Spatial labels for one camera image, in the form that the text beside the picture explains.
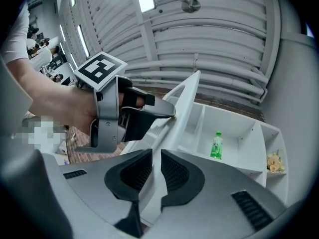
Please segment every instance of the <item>plastic bottle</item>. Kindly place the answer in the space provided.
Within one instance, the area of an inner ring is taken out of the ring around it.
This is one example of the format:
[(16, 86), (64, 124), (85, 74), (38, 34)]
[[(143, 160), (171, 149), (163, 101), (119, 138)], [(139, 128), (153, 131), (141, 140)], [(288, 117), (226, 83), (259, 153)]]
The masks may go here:
[(223, 151), (223, 138), (221, 138), (221, 132), (216, 132), (216, 137), (213, 141), (213, 147), (211, 149), (211, 157), (221, 159), (221, 154)]

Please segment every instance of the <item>white pipe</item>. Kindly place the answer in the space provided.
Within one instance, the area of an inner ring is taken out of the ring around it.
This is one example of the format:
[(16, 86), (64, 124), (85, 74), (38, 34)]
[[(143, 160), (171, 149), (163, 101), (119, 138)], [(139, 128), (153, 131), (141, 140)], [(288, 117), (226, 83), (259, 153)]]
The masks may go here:
[[(192, 72), (183, 72), (183, 71), (150, 71), (150, 72), (141, 72), (141, 73), (128, 73), (125, 74), (128, 78), (133, 77), (162, 77), (162, 78), (175, 78), (175, 79), (183, 79), (185, 80), (189, 76), (192, 75)], [(200, 74), (200, 79), (202, 81), (213, 82), (218, 84), (225, 84), (228, 86), (234, 86), (249, 92), (253, 92), (255, 94), (262, 95), (264, 90), (262, 88), (258, 88), (251, 84), (227, 78), (224, 76), (213, 75), (213, 74)]]
[[(153, 79), (132, 79), (132, 81), (133, 82), (141, 82), (141, 83), (143, 83), (143, 82), (151, 82), (151, 83), (174, 84), (174, 85), (180, 84), (180, 82), (178, 82), (178, 81), (153, 80)], [(250, 95), (247, 95), (247, 94), (244, 94), (244, 93), (241, 93), (241, 92), (238, 92), (238, 91), (229, 90), (229, 89), (225, 89), (225, 88), (222, 88), (222, 87), (209, 86), (209, 85), (205, 85), (205, 84), (198, 84), (198, 86), (200, 88), (204, 88), (204, 89), (225, 92), (225, 93), (232, 94), (232, 95), (235, 95), (235, 96), (238, 96), (238, 97), (243, 97), (243, 98), (246, 98), (246, 99), (257, 101), (259, 103), (261, 102), (261, 100), (258, 99), (258, 98), (252, 97)]]
[(252, 72), (247, 69), (243, 69), (237, 66), (228, 65), (215, 61), (203, 61), (203, 60), (193, 60), (193, 59), (176, 59), (176, 60), (160, 60), (160, 61), (149, 61), (139, 64), (128, 65), (125, 70), (130, 71), (134, 69), (149, 68), (149, 67), (196, 67), (208, 70), (216, 70), (225, 73), (230, 73), (245, 77), (248, 79), (254, 79), (263, 83), (268, 83), (268, 78), (259, 73)]

